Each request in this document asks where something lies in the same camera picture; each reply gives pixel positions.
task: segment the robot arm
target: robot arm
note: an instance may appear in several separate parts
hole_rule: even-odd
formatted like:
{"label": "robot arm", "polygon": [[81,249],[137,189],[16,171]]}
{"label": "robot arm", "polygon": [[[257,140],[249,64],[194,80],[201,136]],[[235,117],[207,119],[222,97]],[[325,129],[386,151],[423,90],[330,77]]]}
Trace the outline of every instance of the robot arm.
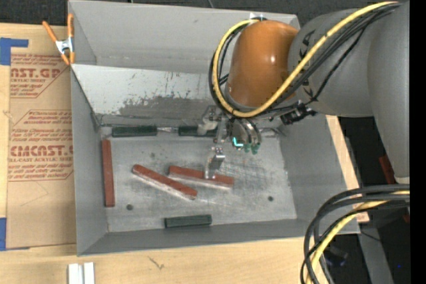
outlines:
{"label": "robot arm", "polygon": [[[243,125],[317,112],[374,116],[397,181],[409,183],[409,2],[322,15],[299,32],[263,18],[241,22],[221,40],[209,78],[216,104]],[[229,131],[235,147],[250,143],[234,131],[244,130]]]}

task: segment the dark green block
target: dark green block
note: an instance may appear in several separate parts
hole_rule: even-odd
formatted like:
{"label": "dark green block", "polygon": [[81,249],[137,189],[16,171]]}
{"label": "dark green block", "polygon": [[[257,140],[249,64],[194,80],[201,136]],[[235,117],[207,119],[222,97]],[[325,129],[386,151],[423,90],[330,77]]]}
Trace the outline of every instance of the dark green block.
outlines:
{"label": "dark green block", "polygon": [[212,223],[212,216],[206,215],[190,215],[187,217],[167,217],[164,219],[166,228],[170,227],[188,227],[188,226],[203,226]]}
{"label": "dark green block", "polygon": [[112,128],[113,138],[127,138],[133,136],[156,136],[156,126],[115,126]]}

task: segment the reddish brown bar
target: reddish brown bar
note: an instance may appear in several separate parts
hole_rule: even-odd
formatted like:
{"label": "reddish brown bar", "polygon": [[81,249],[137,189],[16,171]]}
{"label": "reddish brown bar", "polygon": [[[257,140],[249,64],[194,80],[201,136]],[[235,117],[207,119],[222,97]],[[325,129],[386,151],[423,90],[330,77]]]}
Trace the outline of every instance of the reddish brown bar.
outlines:
{"label": "reddish brown bar", "polygon": [[171,194],[176,194],[194,200],[197,196],[197,191],[194,188],[185,186],[180,182],[172,180],[167,176],[156,173],[153,170],[150,170],[139,164],[135,164],[132,169],[133,174],[141,177],[146,181],[147,184],[155,186],[160,190],[170,192]]}
{"label": "reddish brown bar", "polygon": [[102,140],[105,207],[115,206],[114,174],[112,172],[111,141]]}
{"label": "reddish brown bar", "polygon": [[193,170],[191,168],[170,166],[168,168],[168,175],[171,178],[190,180],[200,184],[206,184],[215,187],[220,186],[231,188],[234,186],[234,178],[232,176],[216,174],[213,179],[205,179],[204,172],[202,172],[201,170]]}

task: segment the white plastic piece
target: white plastic piece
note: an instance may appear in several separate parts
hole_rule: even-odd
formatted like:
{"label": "white plastic piece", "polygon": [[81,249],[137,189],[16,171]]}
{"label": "white plastic piece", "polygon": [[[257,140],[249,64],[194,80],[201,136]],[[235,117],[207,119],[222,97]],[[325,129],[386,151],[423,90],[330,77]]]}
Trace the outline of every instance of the white plastic piece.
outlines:
{"label": "white plastic piece", "polygon": [[95,284],[94,263],[69,264],[68,284]]}

